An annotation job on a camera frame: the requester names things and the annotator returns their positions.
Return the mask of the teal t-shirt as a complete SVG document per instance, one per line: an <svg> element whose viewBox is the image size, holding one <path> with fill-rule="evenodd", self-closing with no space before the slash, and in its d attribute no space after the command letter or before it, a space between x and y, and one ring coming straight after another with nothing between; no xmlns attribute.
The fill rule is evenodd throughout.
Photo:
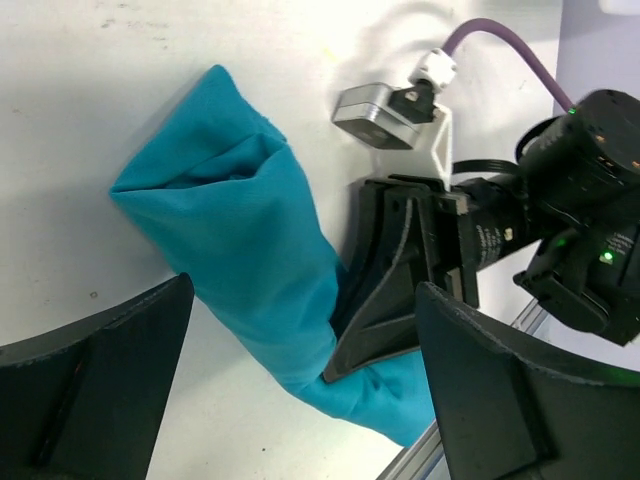
<svg viewBox="0 0 640 480"><path fill-rule="evenodd" d="M201 77L110 196L287 393L404 447L432 424L417 353L323 380L341 260L286 137L224 67Z"/></svg>

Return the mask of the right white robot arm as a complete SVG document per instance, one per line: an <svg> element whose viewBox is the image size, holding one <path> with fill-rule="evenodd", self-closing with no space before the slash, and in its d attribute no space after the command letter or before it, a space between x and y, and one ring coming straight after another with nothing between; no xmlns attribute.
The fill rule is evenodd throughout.
<svg viewBox="0 0 640 480"><path fill-rule="evenodd" d="M530 244L513 278L569 328L639 334L639 103L596 90L531 128L513 161L454 165L466 180L393 175L359 191L355 255L331 319L329 383L417 349L415 291L477 307L478 273Z"/></svg>

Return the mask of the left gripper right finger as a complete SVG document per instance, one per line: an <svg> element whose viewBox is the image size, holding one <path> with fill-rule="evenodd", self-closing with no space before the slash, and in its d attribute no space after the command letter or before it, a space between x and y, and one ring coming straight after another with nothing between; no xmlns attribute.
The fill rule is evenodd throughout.
<svg viewBox="0 0 640 480"><path fill-rule="evenodd" d="M636 479L639 374L539 340L430 283L415 317L454 479Z"/></svg>

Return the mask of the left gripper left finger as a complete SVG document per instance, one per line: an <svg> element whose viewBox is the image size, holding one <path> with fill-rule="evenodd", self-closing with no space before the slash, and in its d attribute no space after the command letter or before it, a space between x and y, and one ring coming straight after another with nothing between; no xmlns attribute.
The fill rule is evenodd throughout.
<svg viewBox="0 0 640 480"><path fill-rule="evenodd" d="M2 346L2 478L145 478L193 302L180 274Z"/></svg>

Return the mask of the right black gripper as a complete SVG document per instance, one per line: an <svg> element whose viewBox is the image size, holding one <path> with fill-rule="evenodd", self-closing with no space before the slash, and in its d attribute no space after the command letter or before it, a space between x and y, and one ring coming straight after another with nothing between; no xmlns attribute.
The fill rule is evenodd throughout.
<svg viewBox="0 0 640 480"><path fill-rule="evenodd" d="M401 175L364 183L354 257L330 321L337 344L326 382L417 349L418 284L432 282L478 306L478 272L530 243L516 186L507 175L451 192Z"/></svg>

